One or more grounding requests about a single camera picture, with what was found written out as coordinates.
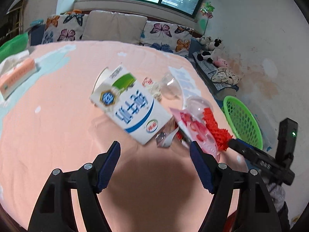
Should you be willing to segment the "grey gloved right hand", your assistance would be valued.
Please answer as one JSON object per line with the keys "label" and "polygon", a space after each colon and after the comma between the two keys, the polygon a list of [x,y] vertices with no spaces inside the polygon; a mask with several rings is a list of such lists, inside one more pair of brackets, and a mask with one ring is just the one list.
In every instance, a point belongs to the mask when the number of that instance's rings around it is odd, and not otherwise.
{"label": "grey gloved right hand", "polygon": [[282,186],[273,182],[271,183],[270,180],[267,179],[266,177],[262,177],[262,179],[263,182],[266,184],[267,190],[273,201],[275,210],[278,213],[279,211],[282,210],[285,204],[285,190]]}

